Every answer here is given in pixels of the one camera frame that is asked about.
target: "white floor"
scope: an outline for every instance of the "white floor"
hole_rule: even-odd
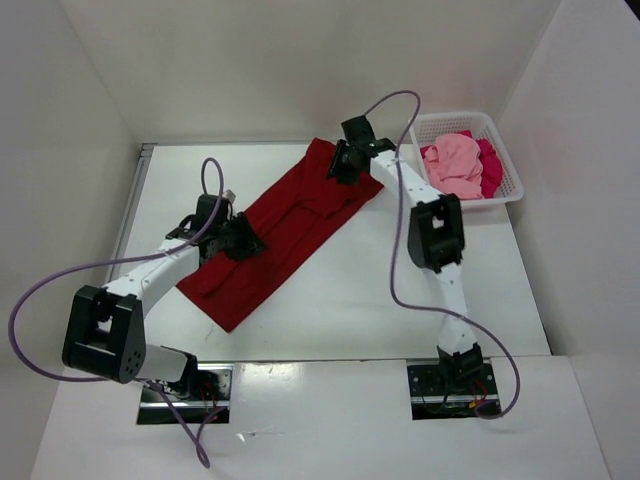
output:
[[[32,480],[605,480],[571,365],[518,358],[506,418],[412,421],[405,362],[241,364],[228,425],[211,425],[206,471],[179,426],[136,426],[139,386],[61,385]],[[494,360],[503,399],[506,359]]]

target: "white wall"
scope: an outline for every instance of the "white wall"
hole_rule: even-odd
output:
[[[108,257],[136,145],[55,0],[0,2],[0,316],[44,275]],[[47,288],[19,318],[19,339],[60,370],[73,291],[99,272]],[[57,383],[17,364],[0,335],[3,479],[31,471]]]
[[[640,22],[563,0],[499,122],[511,209],[555,353],[574,368],[614,479],[640,468]]]
[[[425,111],[497,115],[557,1],[61,3],[136,138],[186,142],[337,135],[407,87]]]

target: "clothing pile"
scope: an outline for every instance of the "clothing pile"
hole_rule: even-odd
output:
[[[502,183],[502,162],[491,142],[470,130],[440,135],[420,149],[429,183],[460,200],[493,198]]]

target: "red wire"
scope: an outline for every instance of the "red wire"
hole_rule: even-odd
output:
[[[487,387],[485,387],[484,384],[477,378],[476,378],[476,384],[482,389],[482,401],[484,402],[487,399],[487,395],[488,395]]]
[[[210,383],[205,383],[204,384],[205,387],[208,387],[211,393],[211,402],[213,403],[213,409],[216,409],[216,396],[214,395],[215,391],[213,390],[213,385],[211,385]],[[218,419],[218,416],[216,415],[215,417],[213,417],[211,419],[211,421],[215,422]]]
[[[204,396],[204,390],[202,390],[202,387],[200,387],[200,394],[202,395],[202,403],[204,405],[204,414],[206,415],[207,413],[209,413],[209,407],[207,406],[207,400],[206,400],[206,397]]]

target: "red cloth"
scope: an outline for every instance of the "red cloth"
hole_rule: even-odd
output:
[[[461,132],[456,132],[459,135],[465,135],[467,137],[473,138],[471,135],[471,130],[462,130]],[[498,157],[498,154],[493,149],[491,142],[484,138],[476,140],[478,146],[480,147],[480,163],[482,163],[482,181],[480,182],[480,189],[482,190],[482,196],[484,198],[493,198],[496,194],[496,190],[500,187],[502,183],[502,175],[503,168],[502,162]],[[429,150],[431,145],[427,145],[426,147],[422,147],[420,149],[420,155],[424,158],[425,153]]]
[[[327,179],[334,151],[332,143],[314,139],[304,158],[247,208],[245,215],[267,250],[242,262],[218,254],[178,284],[227,332],[382,189],[368,173],[353,186]]]

